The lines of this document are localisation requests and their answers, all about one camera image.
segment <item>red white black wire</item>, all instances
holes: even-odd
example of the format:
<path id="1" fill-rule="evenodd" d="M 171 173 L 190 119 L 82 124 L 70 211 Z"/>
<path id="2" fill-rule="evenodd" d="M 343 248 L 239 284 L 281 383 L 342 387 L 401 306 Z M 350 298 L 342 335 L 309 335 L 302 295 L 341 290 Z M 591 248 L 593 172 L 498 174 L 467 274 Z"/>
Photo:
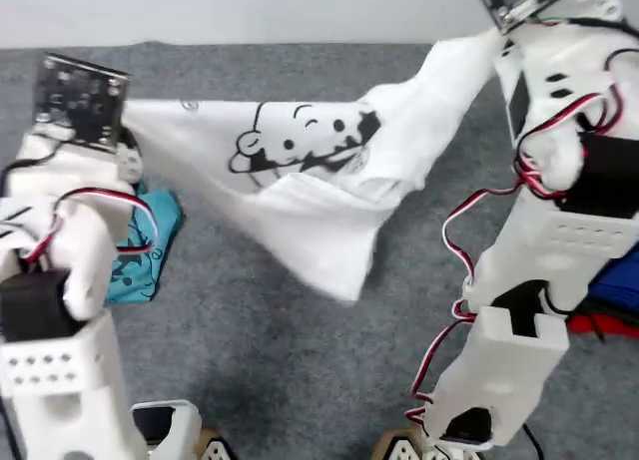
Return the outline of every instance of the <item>red white black wire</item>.
<path id="1" fill-rule="evenodd" d="M 62 226 L 63 218 L 59 214 L 59 207 L 62 202 L 80 196 L 95 196 L 105 199 L 111 199 L 114 201 L 129 204 L 134 208 L 140 209 L 147 216 L 149 222 L 151 223 L 153 229 L 153 239 L 150 242 L 145 243 L 144 245 L 118 247 L 118 252 L 144 253 L 150 251 L 153 248 L 153 245 L 158 238 L 158 223 L 155 219 L 155 216 L 153 215 L 153 212 L 151 211 L 151 208 L 147 203 L 135 196 L 121 193 L 119 191 L 113 191 L 103 188 L 80 188 L 63 194 L 55 201 L 55 203 L 53 204 L 53 218 L 51 221 L 51 226 L 49 227 L 47 232 L 39 239 L 36 246 L 24 256 L 24 259 L 27 262 L 34 262 L 40 258 L 40 256 L 45 252 L 45 250 L 55 237 L 56 233 Z"/>

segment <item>cartoon print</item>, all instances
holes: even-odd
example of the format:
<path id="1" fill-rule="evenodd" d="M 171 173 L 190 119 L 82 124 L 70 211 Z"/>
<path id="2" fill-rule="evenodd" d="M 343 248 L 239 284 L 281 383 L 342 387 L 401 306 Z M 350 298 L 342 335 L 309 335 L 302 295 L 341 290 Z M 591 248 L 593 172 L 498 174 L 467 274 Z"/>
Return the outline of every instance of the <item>cartoon print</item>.
<path id="1" fill-rule="evenodd" d="M 362 103 L 261 103 L 253 128 L 241 134 L 229 161 L 232 173 L 256 173 L 295 167 L 303 172 L 322 168 L 336 173 L 363 148 L 380 128 L 374 110 Z"/>
<path id="2" fill-rule="evenodd" d="M 131 237 L 139 240 L 140 243 L 147 243 L 148 238 L 142 233 L 135 217 L 129 222 L 129 238 L 127 246 L 138 244 L 132 241 Z M 123 253 L 113 263 L 111 270 L 111 283 L 121 282 L 125 287 L 131 286 L 135 281 L 143 280 L 145 283 L 138 285 L 136 289 L 139 294 L 146 298 L 151 298 L 155 291 L 156 280 L 153 278 L 152 259 L 162 258 L 162 250 L 156 248 L 151 253 Z"/>

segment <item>black cable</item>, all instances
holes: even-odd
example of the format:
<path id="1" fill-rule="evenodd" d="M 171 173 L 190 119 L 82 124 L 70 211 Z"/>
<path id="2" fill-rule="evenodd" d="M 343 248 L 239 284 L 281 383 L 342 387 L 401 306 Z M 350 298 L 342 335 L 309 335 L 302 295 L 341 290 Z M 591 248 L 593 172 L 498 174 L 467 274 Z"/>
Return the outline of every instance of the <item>black cable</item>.
<path id="1" fill-rule="evenodd" d="M 47 154 L 45 157 L 40 159 L 19 159 L 14 161 L 7 167 L 5 167 L 2 172 L 0 172 L 0 196 L 3 198 L 7 197 L 7 182 L 9 181 L 9 175 L 12 171 L 16 169 L 24 169 L 24 168 L 33 168 L 35 166 L 41 166 L 43 164 L 48 163 L 53 158 L 55 158 L 58 151 L 62 147 L 64 143 L 58 143 L 51 153 Z"/>
<path id="2" fill-rule="evenodd" d="M 452 460 L 450 458 L 450 455 L 448 455 L 448 452 L 446 452 L 443 448 L 439 448 L 437 445 L 435 445 L 435 449 L 442 454 L 444 457 L 446 457 L 446 460 Z"/>
<path id="3" fill-rule="evenodd" d="M 7 440 L 9 441 L 9 449 L 11 450 L 11 455 L 13 456 L 13 460 L 22 460 L 22 452 L 20 452 L 20 446 L 18 445 L 18 437 L 16 436 L 16 432 L 13 430 L 11 426 L 11 420 L 9 420 L 9 414 L 7 413 L 7 408 L 4 404 L 4 400 L 0 397 L 0 417 L 4 422 Z"/>
<path id="4" fill-rule="evenodd" d="M 619 21 L 606 21 L 599 18 L 566 18 L 566 22 L 574 24 L 575 26 L 582 26 L 584 28 L 604 28 L 613 29 L 622 33 L 628 34 L 639 40 L 639 30 L 630 26 L 626 22 Z"/>
<path id="5" fill-rule="evenodd" d="M 428 433 L 428 431 L 426 430 L 426 427 L 423 423 L 420 424 L 421 425 L 421 430 L 423 431 L 423 434 L 426 436 L 426 438 L 430 438 L 430 434 Z M 435 450 L 437 450 L 440 454 L 442 454 L 444 457 L 446 457 L 446 460 L 452 460 L 450 458 L 450 455 L 448 455 L 448 453 L 443 450 L 442 448 L 439 448 L 437 445 L 433 445 L 433 447 L 435 448 Z"/>
<path id="6" fill-rule="evenodd" d="M 557 315 L 572 315 L 573 314 L 573 310 L 562 310 L 562 309 L 558 308 L 554 303 L 552 303 L 552 300 L 550 300 L 550 292 L 548 291 L 548 284 L 547 283 L 543 287 L 543 296 L 546 299 L 546 303 L 548 304 L 548 308 L 550 310 L 552 310 L 553 313 L 556 313 Z"/>
<path id="7" fill-rule="evenodd" d="M 544 460 L 545 455 L 543 454 L 543 448 L 541 448 L 541 445 L 535 438 L 534 434 L 532 433 L 532 430 L 530 430 L 530 427 L 528 426 L 527 423 L 523 424 L 523 431 L 526 433 L 526 435 L 530 439 L 530 442 L 532 443 L 533 447 L 535 447 L 535 450 L 537 451 L 537 457 L 539 458 L 539 460 Z"/>
<path id="8" fill-rule="evenodd" d="M 601 327 L 599 327 L 599 324 L 597 323 L 597 320 L 595 320 L 595 317 L 592 316 L 592 313 L 590 312 L 590 310 L 582 303 L 581 305 L 579 305 L 577 308 L 575 308 L 574 310 L 562 310 L 560 308 L 558 308 L 554 303 L 552 303 L 552 300 L 550 299 L 550 292 L 548 291 L 548 284 L 546 284 L 543 287 L 543 296 L 546 300 L 546 304 L 548 305 L 548 308 L 550 310 L 552 310 L 553 313 L 557 314 L 557 315 L 566 315 L 568 318 L 566 319 L 566 321 L 568 321 L 570 318 L 572 318 L 572 316 L 575 313 L 582 313 L 583 315 L 585 315 L 586 317 L 588 317 L 588 320 L 590 320 L 590 324 L 592 325 L 592 330 L 595 332 L 595 335 L 597 335 L 597 338 L 599 339 L 599 341 L 601 343 L 606 343 L 606 336 L 604 335 L 603 331 L 601 330 Z"/>

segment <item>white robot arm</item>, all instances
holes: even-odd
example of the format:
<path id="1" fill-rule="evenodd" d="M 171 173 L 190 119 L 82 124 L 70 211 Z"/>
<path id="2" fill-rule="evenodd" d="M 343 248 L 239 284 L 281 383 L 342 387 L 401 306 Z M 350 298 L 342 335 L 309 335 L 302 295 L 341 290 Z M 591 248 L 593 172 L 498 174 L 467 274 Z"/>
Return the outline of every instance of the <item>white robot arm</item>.
<path id="1" fill-rule="evenodd" d="M 604 265 L 639 240 L 639 126 L 623 116 L 638 106 L 639 38 L 619 1 L 552 0 L 541 12 L 540 0 L 510 10 L 484 2 L 510 40 L 496 67 L 524 188 L 476 268 L 444 234 L 468 266 L 467 313 L 461 302 L 453 310 L 472 327 L 432 394 L 418 395 L 424 407 L 407 412 L 439 452 L 512 439 L 569 348 L 565 317 Z"/>
<path id="2" fill-rule="evenodd" d="M 155 225 L 133 196 L 142 165 L 119 126 L 127 84 L 123 73 L 46 56 L 33 127 L 0 175 L 0 391 L 19 458 L 196 459 L 202 421 L 191 403 L 130 410 L 104 308 L 132 207 Z"/>

